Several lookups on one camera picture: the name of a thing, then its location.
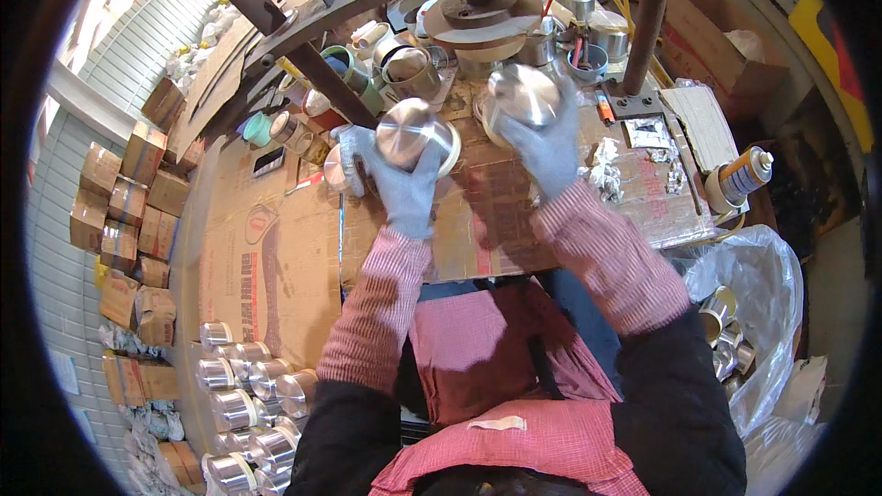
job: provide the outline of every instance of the stack of cardboard boxes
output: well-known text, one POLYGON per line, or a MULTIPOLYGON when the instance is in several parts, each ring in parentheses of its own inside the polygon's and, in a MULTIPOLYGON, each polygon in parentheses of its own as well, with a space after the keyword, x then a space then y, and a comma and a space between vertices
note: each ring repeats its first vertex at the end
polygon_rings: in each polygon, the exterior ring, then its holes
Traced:
POLYGON ((71 243, 110 268, 99 311, 149 346, 171 347, 175 303, 169 264, 178 218, 190 193, 183 178, 202 142, 174 165, 162 164, 166 136, 136 123, 122 159, 92 143, 71 211, 71 243))

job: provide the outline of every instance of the gray work glove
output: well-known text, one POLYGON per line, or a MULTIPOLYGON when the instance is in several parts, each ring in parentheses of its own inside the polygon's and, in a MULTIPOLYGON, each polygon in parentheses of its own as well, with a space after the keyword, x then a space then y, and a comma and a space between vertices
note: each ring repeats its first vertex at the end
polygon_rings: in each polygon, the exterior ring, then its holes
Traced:
POLYGON ((376 133, 369 128, 354 125, 334 129, 331 136, 340 141, 346 139, 354 143, 352 157, 362 158, 365 171, 377 184, 389 227, 412 239, 431 237, 429 218, 435 197, 435 180, 444 149, 431 142, 420 156, 413 172, 407 172, 383 159, 377 151, 376 133))
POLYGON ((579 114, 576 106, 576 87, 569 77, 560 82, 561 108, 557 120, 535 131, 517 120, 500 115, 500 134, 517 150, 524 167, 539 185, 543 201, 549 202, 564 193, 577 177, 579 154, 576 152, 576 132, 579 114))

